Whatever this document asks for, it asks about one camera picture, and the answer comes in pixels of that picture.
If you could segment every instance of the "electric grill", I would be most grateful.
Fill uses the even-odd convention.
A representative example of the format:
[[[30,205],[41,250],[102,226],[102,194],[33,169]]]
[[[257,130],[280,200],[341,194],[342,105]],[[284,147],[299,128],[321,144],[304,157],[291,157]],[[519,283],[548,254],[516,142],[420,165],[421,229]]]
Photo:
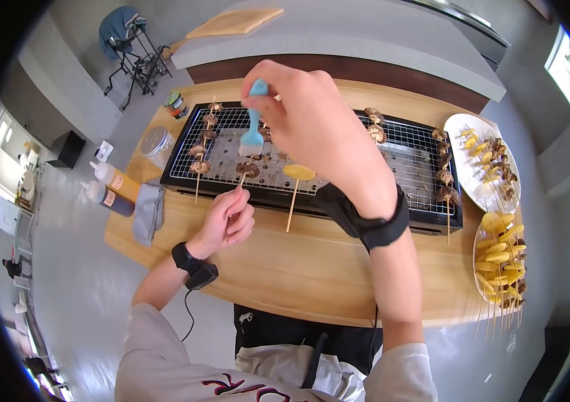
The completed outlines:
[[[249,160],[237,153],[240,137],[250,125],[247,109],[240,102],[223,102],[222,105],[222,111],[214,112],[218,117],[217,124],[210,127],[218,137],[207,141],[204,160],[209,161],[211,170],[200,176],[198,196],[216,197],[234,189],[242,176],[236,173],[236,165]],[[363,111],[354,112],[363,125],[371,124]],[[189,166],[197,158],[187,155],[187,152],[193,145],[202,142],[200,132],[207,128],[202,119],[207,113],[207,104],[195,105],[176,141],[160,180],[171,190],[183,194],[196,192],[197,174],[190,172]],[[437,141],[431,137],[434,128],[388,115],[384,115],[384,118],[385,121],[379,125],[386,133],[386,142],[377,146],[387,155],[387,164],[406,194],[410,207],[410,229],[430,235],[446,234],[447,213],[450,213],[451,231],[461,229],[461,205],[450,205],[447,211],[446,203],[437,203],[435,200],[435,193],[441,184],[434,179],[434,173],[439,169]],[[289,211],[295,181],[283,174],[282,168],[296,162],[268,142],[263,145],[261,160],[253,162],[259,166],[261,173],[254,179],[245,178],[243,183],[243,187],[251,193],[250,203]],[[453,187],[460,192],[454,159],[450,161],[449,169],[455,179]],[[327,181],[319,176],[299,182],[294,213],[328,218],[314,202],[316,190],[325,184]]]

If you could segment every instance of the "brush bristles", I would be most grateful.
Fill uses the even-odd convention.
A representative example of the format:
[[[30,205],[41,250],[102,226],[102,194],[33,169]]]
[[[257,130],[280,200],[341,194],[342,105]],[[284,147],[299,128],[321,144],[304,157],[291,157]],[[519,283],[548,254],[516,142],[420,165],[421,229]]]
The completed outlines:
[[[263,153],[262,145],[241,145],[238,147],[238,155],[240,156],[252,156],[260,155]]]

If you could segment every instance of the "blue cloth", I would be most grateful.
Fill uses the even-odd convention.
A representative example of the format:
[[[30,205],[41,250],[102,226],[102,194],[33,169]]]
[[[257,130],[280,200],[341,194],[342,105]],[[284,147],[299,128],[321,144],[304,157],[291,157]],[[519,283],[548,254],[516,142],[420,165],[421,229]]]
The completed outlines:
[[[137,25],[143,32],[147,26],[147,20],[140,17],[133,7],[118,7],[109,13],[100,24],[100,47],[109,60],[118,60],[118,54],[109,44],[109,38],[114,37],[126,41],[131,34],[132,25]],[[124,48],[126,53],[132,52],[133,47],[129,44]]]

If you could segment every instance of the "squeeze bottle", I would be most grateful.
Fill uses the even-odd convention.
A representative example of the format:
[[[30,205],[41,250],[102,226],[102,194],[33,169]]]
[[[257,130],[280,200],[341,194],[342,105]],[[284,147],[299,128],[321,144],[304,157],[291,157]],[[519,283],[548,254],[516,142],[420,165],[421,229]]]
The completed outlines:
[[[126,217],[131,216],[135,210],[135,203],[130,199],[127,199],[120,194],[116,193],[111,189],[92,180],[88,183],[81,182],[82,187],[84,187],[84,192],[86,196],[89,197],[94,203],[105,206],[113,212],[117,212],[120,215]]]
[[[95,176],[100,183],[105,184],[109,189],[115,190],[121,196],[127,197],[134,203],[138,198],[140,185],[126,174],[120,172],[112,164],[106,162],[89,162],[95,169]]]

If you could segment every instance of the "black wrist strap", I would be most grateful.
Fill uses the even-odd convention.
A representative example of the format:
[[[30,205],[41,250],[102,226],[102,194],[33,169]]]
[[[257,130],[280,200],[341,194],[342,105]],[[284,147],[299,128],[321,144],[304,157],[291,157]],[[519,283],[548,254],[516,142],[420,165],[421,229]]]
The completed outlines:
[[[368,251],[396,241],[410,224],[410,211],[402,188],[397,185],[397,205],[389,221],[365,219],[336,186],[328,184],[316,192],[316,202],[334,219],[345,233],[358,237]]]
[[[213,264],[193,257],[185,244],[186,242],[182,242],[176,245],[171,250],[171,256],[176,266],[189,274],[189,279],[185,283],[187,289],[198,290],[218,277],[218,268]]]

